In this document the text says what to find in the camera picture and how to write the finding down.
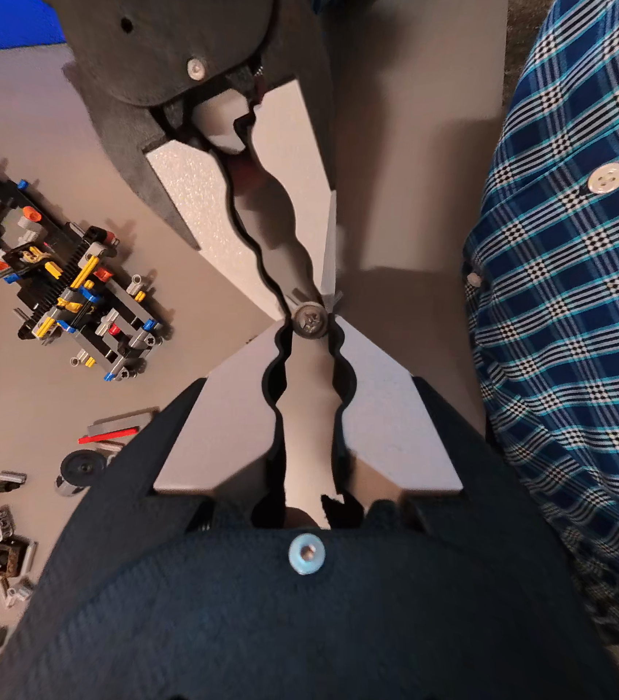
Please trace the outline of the red toy axle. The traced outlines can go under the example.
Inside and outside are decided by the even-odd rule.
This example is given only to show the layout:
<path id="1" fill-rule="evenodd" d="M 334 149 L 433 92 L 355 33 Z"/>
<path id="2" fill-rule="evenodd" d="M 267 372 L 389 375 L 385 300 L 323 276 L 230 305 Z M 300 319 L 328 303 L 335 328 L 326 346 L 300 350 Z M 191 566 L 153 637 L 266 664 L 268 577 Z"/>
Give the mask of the red toy axle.
<path id="1" fill-rule="evenodd" d="M 98 433 L 95 435 L 84 435 L 77 440 L 78 444 L 94 444 L 96 442 L 116 442 L 125 438 L 130 438 L 139 433 L 138 427 L 125 428 L 118 431 Z"/>

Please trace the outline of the blue plastic bin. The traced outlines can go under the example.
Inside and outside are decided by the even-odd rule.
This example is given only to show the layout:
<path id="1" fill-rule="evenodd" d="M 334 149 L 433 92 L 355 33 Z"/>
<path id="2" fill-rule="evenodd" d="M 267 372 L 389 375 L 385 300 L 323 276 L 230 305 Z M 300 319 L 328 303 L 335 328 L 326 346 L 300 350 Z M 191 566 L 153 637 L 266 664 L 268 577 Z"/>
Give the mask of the blue plastic bin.
<path id="1" fill-rule="evenodd" d="M 0 50 L 65 43 L 57 14 L 44 1 L 0 1 Z"/>

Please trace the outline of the black toy wheel disc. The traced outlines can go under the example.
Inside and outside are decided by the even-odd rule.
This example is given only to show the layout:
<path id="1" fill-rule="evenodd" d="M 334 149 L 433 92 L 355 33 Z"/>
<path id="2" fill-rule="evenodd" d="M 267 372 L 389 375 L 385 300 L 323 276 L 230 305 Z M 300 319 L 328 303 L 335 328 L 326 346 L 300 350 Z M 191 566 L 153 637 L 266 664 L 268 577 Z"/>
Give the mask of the black toy wheel disc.
<path id="1" fill-rule="evenodd" d="M 61 462 L 55 489 L 63 497 L 80 494 L 97 483 L 107 467 L 107 457 L 97 451 L 73 451 Z"/>

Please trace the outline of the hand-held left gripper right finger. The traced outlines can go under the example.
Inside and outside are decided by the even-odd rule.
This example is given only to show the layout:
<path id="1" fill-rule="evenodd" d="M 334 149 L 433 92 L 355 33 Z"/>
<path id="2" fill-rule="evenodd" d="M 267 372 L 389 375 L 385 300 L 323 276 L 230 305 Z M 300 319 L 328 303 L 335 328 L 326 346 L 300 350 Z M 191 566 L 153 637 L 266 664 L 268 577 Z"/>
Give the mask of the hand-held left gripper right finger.
<path id="1" fill-rule="evenodd" d="M 458 494 L 463 485 L 414 377 L 333 316 L 332 473 L 339 494 Z"/>

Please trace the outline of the dark grey flat toy beam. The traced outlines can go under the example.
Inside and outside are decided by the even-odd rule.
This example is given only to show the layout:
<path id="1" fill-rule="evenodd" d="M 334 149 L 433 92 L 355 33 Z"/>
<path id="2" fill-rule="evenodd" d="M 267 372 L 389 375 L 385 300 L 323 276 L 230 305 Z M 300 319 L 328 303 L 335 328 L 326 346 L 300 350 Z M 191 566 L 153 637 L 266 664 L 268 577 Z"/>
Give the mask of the dark grey flat toy beam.
<path id="1" fill-rule="evenodd" d="M 99 419 L 94 424 L 88 426 L 86 433 L 88 436 L 95 436 L 132 428 L 137 428 L 140 432 L 150 424 L 158 413 L 158 407 L 150 407 L 136 412 L 130 412 L 127 415 L 117 415 Z"/>

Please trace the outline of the cluster of small dark parts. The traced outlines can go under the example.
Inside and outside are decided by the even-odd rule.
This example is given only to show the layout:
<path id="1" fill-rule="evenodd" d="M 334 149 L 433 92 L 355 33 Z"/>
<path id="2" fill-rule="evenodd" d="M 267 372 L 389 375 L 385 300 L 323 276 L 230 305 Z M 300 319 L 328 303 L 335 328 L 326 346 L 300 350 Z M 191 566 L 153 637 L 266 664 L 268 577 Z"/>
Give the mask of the cluster of small dark parts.
<path id="1" fill-rule="evenodd" d="M 16 539 L 0 542 L 0 577 L 18 577 L 24 559 L 25 544 Z"/>

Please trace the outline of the person's plaid shirt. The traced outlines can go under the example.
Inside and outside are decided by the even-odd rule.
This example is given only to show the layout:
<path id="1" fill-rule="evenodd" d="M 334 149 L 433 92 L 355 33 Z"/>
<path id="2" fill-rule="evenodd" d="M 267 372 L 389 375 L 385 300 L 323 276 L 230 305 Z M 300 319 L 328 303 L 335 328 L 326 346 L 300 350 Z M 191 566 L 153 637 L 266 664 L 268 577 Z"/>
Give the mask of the person's plaid shirt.
<path id="1" fill-rule="evenodd" d="M 619 1 L 555 1 L 463 250 L 495 445 L 619 643 Z"/>

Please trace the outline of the toy car chassis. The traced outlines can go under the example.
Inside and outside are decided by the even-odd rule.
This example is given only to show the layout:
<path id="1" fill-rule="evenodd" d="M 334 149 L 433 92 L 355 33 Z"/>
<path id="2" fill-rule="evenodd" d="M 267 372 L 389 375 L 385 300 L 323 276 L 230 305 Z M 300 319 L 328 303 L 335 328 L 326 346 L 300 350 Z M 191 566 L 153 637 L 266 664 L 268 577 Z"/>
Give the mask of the toy car chassis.
<path id="1" fill-rule="evenodd" d="M 78 348 L 70 364 L 98 366 L 106 382 L 143 372 L 165 332 L 146 306 L 148 280 L 116 277 L 119 246 L 109 230 L 52 215 L 27 180 L 0 178 L 0 281 L 22 305 L 19 338 L 48 345 L 70 337 Z"/>

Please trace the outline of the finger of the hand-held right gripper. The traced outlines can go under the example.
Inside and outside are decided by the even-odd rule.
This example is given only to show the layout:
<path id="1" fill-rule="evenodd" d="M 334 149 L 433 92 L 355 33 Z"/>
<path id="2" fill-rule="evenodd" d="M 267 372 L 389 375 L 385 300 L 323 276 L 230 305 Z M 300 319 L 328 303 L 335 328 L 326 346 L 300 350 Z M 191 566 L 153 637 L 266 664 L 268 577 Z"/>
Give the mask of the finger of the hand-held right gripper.
<path id="1" fill-rule="evenodd" d="M 227 180 L 214 154 L 167 141 L 146 160 L 200 248 L 201 257 L 273 320 L 286 313 L 232 220 Z"/>
<path id="2" fill-rule="evenodd" d="M 299 80 L 254 108 L 252 156 L 264 174 L 254 233 L 290 313 L 330 313 L 337 294 L 337 193 Z"/>

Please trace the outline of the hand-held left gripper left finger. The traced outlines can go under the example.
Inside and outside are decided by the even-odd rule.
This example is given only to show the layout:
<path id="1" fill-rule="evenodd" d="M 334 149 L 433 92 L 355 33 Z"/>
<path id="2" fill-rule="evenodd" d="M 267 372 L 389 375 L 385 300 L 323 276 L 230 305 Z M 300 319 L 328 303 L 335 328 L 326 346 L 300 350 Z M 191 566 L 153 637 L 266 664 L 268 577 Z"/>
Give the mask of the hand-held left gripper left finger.
<path id="1" fill-rule="evenodd" d="M 281 359 L 279 320 L 204 380 L 153 488 L 166 495 L 266 495 L 277 399 L 264 383 Z"/>

